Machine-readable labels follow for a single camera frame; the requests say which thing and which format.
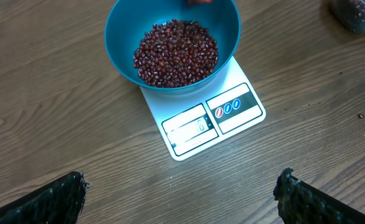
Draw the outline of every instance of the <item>blue bowl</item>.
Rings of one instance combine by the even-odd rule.
[[[240,17],[233,0],[213,0],[212,3],[188,6],[188,0],[118,0],[111,10],[105,26],[105,47],[119,72],[133,83],[161,91],[165,95],[189,93],[208,84],[217,72],[233,56],[240,37]],[[209,29],[217,40],[219,63],[209,77],[188,86],[159,88],[147,85],[138,77],[138,69],[133,66],[133,54],[144,33],[153,24],[165,24],[176,18],[198,21]]]

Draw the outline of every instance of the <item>wooden table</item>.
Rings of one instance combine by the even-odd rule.
[[[105,52],[115,0],[0,0],[0,206],[71,170],[79,223],[281,223],[283,168],[365,213],[365,35],[326,1],[237,0],[235,56],[264,122],[171,159],[140,89]]]

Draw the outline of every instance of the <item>glass jar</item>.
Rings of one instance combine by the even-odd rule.
[[[331,0],[331,8],[351,32],[365,33],[365,0]]]

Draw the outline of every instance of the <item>kitchen scale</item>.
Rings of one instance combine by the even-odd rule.
[[[183,161],[265,118],[256,92],[232,57],[206,86],[184,95],[141,87],[156,125],[177,161]]]

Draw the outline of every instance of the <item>bowl rim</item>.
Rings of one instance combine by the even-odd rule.
[[[227,63],[229,62],[229,60],[231,59],[231,57],[234,55],[235,51],[237,50],[237,47],[238,47],[238,44],[239,44],[239,40],[240,40],[240,33],[241,33],[241,21],[240,21],[240,14],[239,14],[239,11],[238,11],[238,7],[235,3],[234,0],[230,0],[232,2],[232,5],[234,6],[234,9],[237,13],[237,17],[238,17],[238,36],[237,36],[237,40],[235,41],[235,46],[234,48],[232,49],[232,52],[231,54],[229,55],[229,57],[227,58],[227,60],[219,67],[219,69],[217,69],[216,71],[213,72],[213,74],[209,75],[208,77],[202,79],[201,81],[199,82],[195,82],[191,85],[186,85],[186,86],[180,86],[180,87],[171,87],[171,88],[167,88],[167,87],[155,87],[155,86],[150,86],[150,85],[147,85],[145,83],[140,83],[140,82],[137,82],[135,81],[134,79],[130,78],[128,75],[126,75],[124,72],[122,72],[120,70],[120,68],[117,66],[117,64],[113,61],[110,53],[109,53],[109,50],[108,50],[108,43],[107,43],[107,28],[108,28],[108,22],[109,22],[109,18],[110,16],[112,15],[112,12],[113,10],[115,9],[116,5],[122,0],[117,0],[117,2],[113,5],[111,11],[109,12],[109,15],[108,15],[108,18],[107,18],[107,22],[105,23],[105,30],[104,30],[104,42],[105,42],[105,49],[107,50],[107,54],[108,54],[108,57],[109,59],[111,60],[113,66],[119,71],[119,73],[121,73],[125,78],[127,78],[129,81],[139,85],[139,86],[142,86],[144,88],[148,88],[150,90],[161,90],[161,91],[174,91],[174,90],[183,90],[183,89],[186,89],[186,88],[190,88],[190,87],[193,87],[193,86],[196,86],[196,85],[199,85],[200,83],[203,83],[204,81],[212,78],[214,75],[216,75],[221,69],[224,68],[225,65],[227,65]]]

